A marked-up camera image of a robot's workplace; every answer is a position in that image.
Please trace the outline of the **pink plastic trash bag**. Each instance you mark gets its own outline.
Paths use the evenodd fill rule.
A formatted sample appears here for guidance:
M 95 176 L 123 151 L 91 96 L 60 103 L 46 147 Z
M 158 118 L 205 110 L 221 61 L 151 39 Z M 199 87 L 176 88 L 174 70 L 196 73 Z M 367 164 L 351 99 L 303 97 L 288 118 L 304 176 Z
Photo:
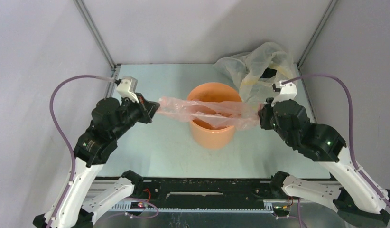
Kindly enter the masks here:
M 236 101 L 204 102 L 199 100 L 181 100 L 173 97 L 162 97 L 158 100 L 158 114 L 180 122 L 199 120 L 213 128 L 233 126 L 244 131 L 260 126 L 258 108 L 263 104 L 251 104 Z

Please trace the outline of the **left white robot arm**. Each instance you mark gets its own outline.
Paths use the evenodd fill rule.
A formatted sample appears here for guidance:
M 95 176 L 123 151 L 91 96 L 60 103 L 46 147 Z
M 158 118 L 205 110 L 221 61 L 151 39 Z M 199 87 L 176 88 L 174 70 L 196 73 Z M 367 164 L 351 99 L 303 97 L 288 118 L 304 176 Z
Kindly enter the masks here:
M 152 122 L 160 104 L 136 94 L 139 101 L 128 98 L 100 100 L 92 110 L 92 120 L 78 138 L 73 150 L 73 165 L 62 192 L 52 209 L 33 220 L 37 228 L 91 228 L 120 200 L 138 198 L 144 192 L 143 178 L 133 171 L 124 172 L 111 188 L 85 203 L 84 199 L 97 174 L 117 149 L 120 139 L 136 123 Z

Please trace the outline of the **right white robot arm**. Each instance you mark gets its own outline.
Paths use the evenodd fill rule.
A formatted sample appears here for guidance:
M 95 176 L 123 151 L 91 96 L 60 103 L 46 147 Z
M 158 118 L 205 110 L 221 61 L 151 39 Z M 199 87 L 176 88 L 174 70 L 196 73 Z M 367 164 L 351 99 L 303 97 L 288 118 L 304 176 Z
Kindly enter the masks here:
M 319 163 L 340 184 L 321 185 L 279 171 L 269 184 L 273 197 L 312 201 L 333 210 L 355 227 L 387 227 L 390 190 L 379 187 L 364 170 L 353 166 L 350 148 L 336 129 L 312 123 L 305 108 L 294 100 L 275 103 L 267 98 L 258 115 L 262 129 L 274 130 L 287 146 Z

